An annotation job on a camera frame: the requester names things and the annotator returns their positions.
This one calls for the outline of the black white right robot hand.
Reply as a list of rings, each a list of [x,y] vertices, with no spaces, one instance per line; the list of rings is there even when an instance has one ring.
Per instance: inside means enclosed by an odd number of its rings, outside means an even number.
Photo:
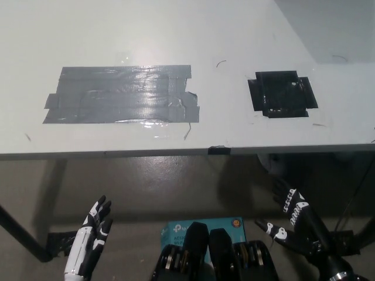
[[[255,224],[276,243],[306,257],[318,268],[322,278],[330,278],[337,256],[328,229],[297,188],[279,177],[272,179],[274,201],[287,216],[293,230],[264,219],[256,219]]]

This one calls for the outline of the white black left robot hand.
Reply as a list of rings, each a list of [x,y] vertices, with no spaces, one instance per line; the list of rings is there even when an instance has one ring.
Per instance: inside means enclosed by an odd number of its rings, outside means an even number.
[[[91,207],[76,233],[64,269],[64,280],[91,280],[106,245],[113,219],[111,201],[101,196]]]

